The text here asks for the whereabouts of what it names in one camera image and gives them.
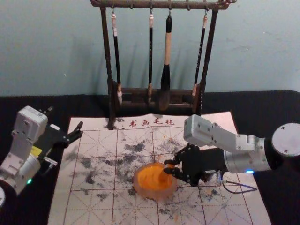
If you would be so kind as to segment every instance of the yellow sticker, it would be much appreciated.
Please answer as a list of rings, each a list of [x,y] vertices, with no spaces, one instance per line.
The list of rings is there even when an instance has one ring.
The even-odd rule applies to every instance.
[[[39,154],[41,154],[42,150],[37,148],[36,146],[33,146],[32,149],[31,149],[31,154],[38,157]]]

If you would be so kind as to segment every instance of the large calligraphy brush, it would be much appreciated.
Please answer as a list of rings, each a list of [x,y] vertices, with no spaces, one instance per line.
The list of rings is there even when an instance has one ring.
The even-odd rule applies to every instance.
[[[171,33],[172,17],[168,16],[166,20],[165,33],[165,64],[160,82],[159,109],[164,111],[168,108],[170,102],[170,54],[171,54]]]

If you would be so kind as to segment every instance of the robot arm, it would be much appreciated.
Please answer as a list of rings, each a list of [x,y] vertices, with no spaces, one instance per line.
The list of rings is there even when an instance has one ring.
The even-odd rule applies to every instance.
[[[54,147],[64,149],[82,136],[82,122],[70,134],[54,124],[48,124],[47,115],[51,110],[42,112],[26,106],[18,112],[10,151],[0,165],[0,208],[5,192],[19,195],[40,170],[42,163],[49,163],[47,171],[57,165],[48,157]]]
[[[184,139],[189,142],[165,164],[179,168],[166,168],[165,172],[197,186],[217,173],[217,184],[225,172],[249,173],[278,168],[283,161],[297,166],[300,157],[300,124],[290,123],[279,127],[272,138],[258,138],[253,135],[236,135],[222,129],[216,123],[192,115],[185,120]],[[218,148],[200,150],[202,146]]]

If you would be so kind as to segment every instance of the calligraphy brush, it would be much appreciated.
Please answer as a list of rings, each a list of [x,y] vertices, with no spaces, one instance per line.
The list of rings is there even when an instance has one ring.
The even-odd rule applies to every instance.
[[[203,47],[203,40],[204,40],[204,35],[205,35],[206,23],[207,23],[207,16],[205,15],[204,18],[203,18],[203,26],[202,26],[202,34],[201,34],[200,47],[199,47],[199,53],[198,53],[198,61],[197,61],[196,74],[195,74],[195,82],[194,82],[194,88],[193,88],[193,92],[192,92],[193,98],[196,95],[197,80],[198,80],[198,74],[199,74],[199,67],[200,67],[200,61],[201,61],[201,55],[202,55],[202,47]]]
[[[149,17],[149,85],[148,85],[148,103],[151,102],[152,95],[152,40],[153,40],[153,20],[152,13]]]
[[[168,108],[170,102],[170,53],[171,53],[171,33],[172,17],[168,16],[166,20],[165,33],[165,64],[160,82],[159,109],[164,111]]]
[[[120,62],[119,62],[119,48],[118,48],[118,32],[117,32],[117,17],[113,13],[112,19],[112,30],[113,30],[113,43],[114,43],[114,53],[116,57],[116,67],[117,67],[117,95],[120,105],[122,104],[122,87],[121,87],[121,77],[120,77]]]

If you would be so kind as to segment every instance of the orange dish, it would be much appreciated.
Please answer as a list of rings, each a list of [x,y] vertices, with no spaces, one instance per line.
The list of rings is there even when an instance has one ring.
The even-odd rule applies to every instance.
[[[163,169],[162,163],[150,163],[139,168],[134,174],[134,188],[136,192],[148,198],[166,198],[176,189],[177,180]]]

